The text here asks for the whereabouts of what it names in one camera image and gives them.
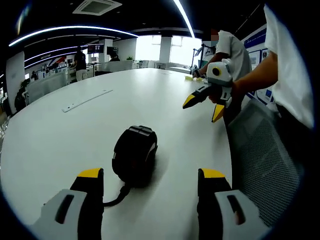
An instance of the computer monitor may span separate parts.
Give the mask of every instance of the computer monitor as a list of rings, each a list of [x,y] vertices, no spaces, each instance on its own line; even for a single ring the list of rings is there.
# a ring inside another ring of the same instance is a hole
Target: computer monitor
[[[104,52],[104,44],[89,44],[88,54],[102,54]]]

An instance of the white pillar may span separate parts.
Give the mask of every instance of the white pillar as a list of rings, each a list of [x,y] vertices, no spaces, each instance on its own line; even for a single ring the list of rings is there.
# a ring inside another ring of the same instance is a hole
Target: white pillar
[[[161,37],[160,45],[160,63],[169,63],[170,62],[170,53],[171,53],[171,41],[172,37],[163,36]]]
[[[6,61],[5,78],[9,105],[14,114],[16,95],[20,89],[20,83],[25,80],[25,53],[23,51]]]
[[[107,47],[113,46],[113,40],[112,39],[103,39],[99,41],[99,44],[104,44],[103,53],[99,53],[99,62],[109,62],[109,56],[107,55]]]

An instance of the office desk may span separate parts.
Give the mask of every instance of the office desk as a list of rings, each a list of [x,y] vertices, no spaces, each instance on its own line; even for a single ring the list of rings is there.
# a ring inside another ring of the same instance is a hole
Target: office desk
[[[179,72],[179,73],[184,73],[184,74],[190,74],[190,69],[186,69],[186,68],[178,67],[178,66],[171,66],[171,67],[169,67],[168,70]]]
[[[206,100],[182,109],[201,83],[155,68],[92,77],[49,93],[9,122],[1,154],[1,184],[14,212],[33,224],[41,207],[77,174],[104,168],[104,201],[123,183],[112,170],[114,147],[131,125],[152,128],[158,138],[150,185],[132,189],[105,208],[102,239],[198,239],[198,168],[226,174],[231,157],[224,121],[211,123]],[[102,90],[113,90],[68,112],[62,108]]]

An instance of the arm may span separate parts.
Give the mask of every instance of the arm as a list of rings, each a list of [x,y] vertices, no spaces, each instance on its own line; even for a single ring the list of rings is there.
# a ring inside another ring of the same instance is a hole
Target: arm
[[[278,55],[270,52],[252,72],[235,81],[232,95],[235,98],[248,92],[265,89],[278,81]]]
[[[206,65],[204,65],[202,68],[199,69],[199,74],[203,75],[205,73],[207,73],[207,69],[208,69],[208,65],[210,63],[214,63],[214,62],[221,62],[222,59],[227,59],[229,58],[229,54],[224,53],[224,52],[218,52],[216,53],[209,62],[207,62]]]

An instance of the window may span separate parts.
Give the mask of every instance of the window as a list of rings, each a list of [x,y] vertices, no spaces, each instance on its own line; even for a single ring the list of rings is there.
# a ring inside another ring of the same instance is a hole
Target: window
[[[170,62],[191,66],[194,49],[201,48],[202,41],[199,38],[188,36],[173,36],[171,42]],[[193,65],[199,66],[201,54],[195,56]]]
[[[136,40],[135,59],[159,61],[161,35],[139,36]]]

